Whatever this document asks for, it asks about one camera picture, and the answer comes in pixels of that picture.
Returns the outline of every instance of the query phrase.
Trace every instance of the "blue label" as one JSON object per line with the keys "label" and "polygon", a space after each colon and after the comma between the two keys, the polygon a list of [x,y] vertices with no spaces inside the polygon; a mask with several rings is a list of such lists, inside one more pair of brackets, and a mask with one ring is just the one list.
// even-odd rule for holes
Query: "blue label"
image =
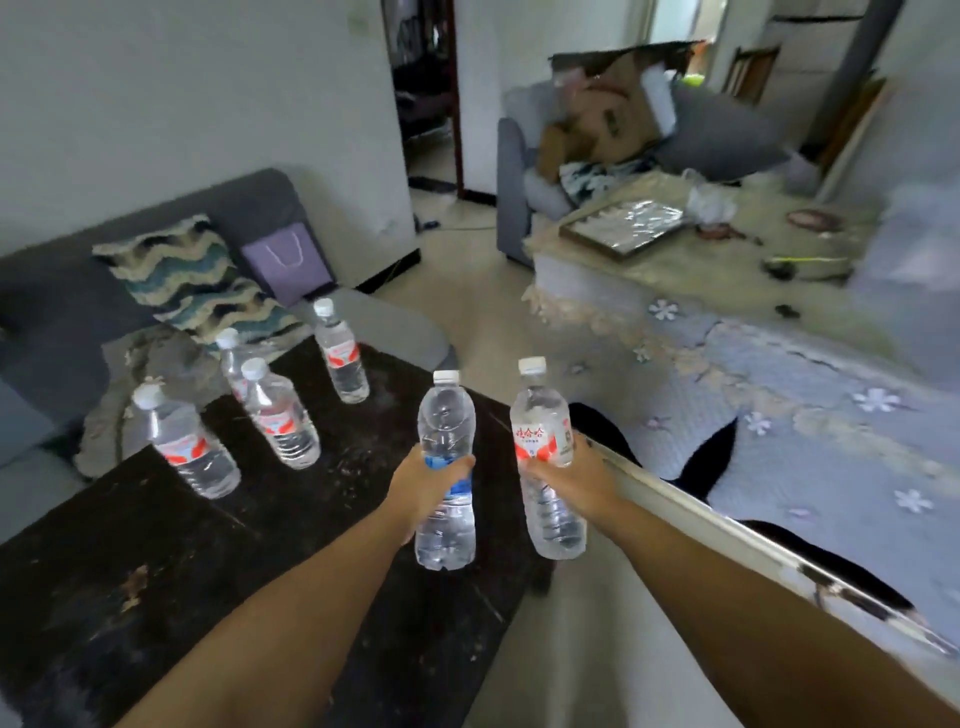
{"label": "blue label", "polygon": [[[438,471],[442,468],[445,468],[454,460],[455,457],[440,457],[440,456],[431,456],[427,455],[424,460],[426,460],[426,467],[432,471]],[[467,473],[467,477],[463,480],[458,480],[453,484],[453,487],[450,488],[446,493],[446,497],[450,496],[469,496],[473,490],[473,473]]]}

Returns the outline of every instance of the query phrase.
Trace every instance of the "wooden chair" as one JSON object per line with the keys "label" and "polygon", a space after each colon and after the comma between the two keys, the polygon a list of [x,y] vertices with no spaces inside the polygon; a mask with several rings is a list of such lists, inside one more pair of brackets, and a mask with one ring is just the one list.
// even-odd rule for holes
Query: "wooden chair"
{"label": "wooden chair", "polygon": [[745,104],[756,106],[779,55],[779,46],[749,51],[737,48],[727,80],[723,84],[723,92]]}

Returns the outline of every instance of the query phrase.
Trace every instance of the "table surface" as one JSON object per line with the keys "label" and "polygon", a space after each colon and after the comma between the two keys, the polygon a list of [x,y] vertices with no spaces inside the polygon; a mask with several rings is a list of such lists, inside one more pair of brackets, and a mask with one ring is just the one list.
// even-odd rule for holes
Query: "table surface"
{"label": "table surface", "polygon": [[[559,224],[525,241],[527,252],[552,255],[618,278],[640,283],[668,298],[699,302],[706,311],[777,329],[795,329],[839,342],[873,356],[895,358],[893,342],[873,318],[860,310],[844,286],[795,279],[774,280],[760,270],[769,257],[864,255],[877,227],[874,210],[817,205],[811,200],[765,190],[727,188],[737,205],[733,226],[746,238],[703,240],[686,229],[672,233],[625,260],[613,260],[590,246],[559,235],[560,225],[591,215],[614,202],[657,200],[683,208],[691,183],[662,172],[648,172],[617,187]],[[817,208],[839,215],[845,229],[821,237],[786,221],[786,213]],[[788,304],[803,317],[784,321],[776,307]]]}
{"label": "table surface", "polygon": [[[321,435],[280,464],[232,398],[204,421],[243,472],[208,501],[153,449],[0,546],[0,691],[30,725],[110,726],[220,619],[371,512],[416,442],[430,374],[363,347],[366,402],[336,397],[312,338],[274,366]],[[509,410],[471,393],[477,557],[435,573],[400,550],[330,699],[330,726],[460,726],[542,573],[526,534]]]}

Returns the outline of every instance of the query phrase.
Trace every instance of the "dark wooden table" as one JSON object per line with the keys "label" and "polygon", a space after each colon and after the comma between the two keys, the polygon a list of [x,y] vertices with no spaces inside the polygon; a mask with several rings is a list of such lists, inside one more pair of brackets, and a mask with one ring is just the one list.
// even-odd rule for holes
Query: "dark wooden table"
{"label": "dark wooden table", "polygon": [[[0,691],[28,726],[118,720],[220,619],[383,499],[417,440],[430,374],[363,349],[370,398],[336,397],[316,343],[276,362],[320,431],[314,466],[281,465],[240,405],[204,421],[240,487],[195,496],[153,449],[0,546]],[[459,728],[544,562],[526,533],[508,408],[471,393],[477,557],[454,572],[394,560],[330,700],[330,726]]]}

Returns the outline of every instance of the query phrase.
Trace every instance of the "bottle cap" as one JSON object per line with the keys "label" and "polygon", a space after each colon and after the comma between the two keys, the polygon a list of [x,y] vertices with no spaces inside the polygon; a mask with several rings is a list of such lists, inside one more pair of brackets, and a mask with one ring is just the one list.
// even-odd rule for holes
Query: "bottle cap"
{"label": "bottle cap", "polygon": [[267,366],[267,362],[263,359],[257,357],[254,359],[247,359],[240,367],[240,373],[244,376],[245,379],[250,381],[257,381],[262,379],[270,372],[270,367]]}
{"label": "bottle cap", "polygon": [[519,368],[522,375],[546,374],[546,358],[543,356],[530,356],[526,359],[520,359]]}
{"label": "bottle cap", "polygon": [[433,373],[434,384],[460,384],[460,372],[456,369],[444,369]]}
{"label": "bottle cap", "polygon": [[333,301],[330,299],[317,299],[313,302],[313,312],[324,318],[333,315]]}
{"label": "bottle cap", "polygon": [[217,334],[216,342],[223,350],[234,349],[240,346],[240,334],[236,328],[225,328]]}
{"label": "bottle cap", "polygon": [[156,409],[166,399],[159,384],[141,384],[133,390],[133,403],[140,409]]}

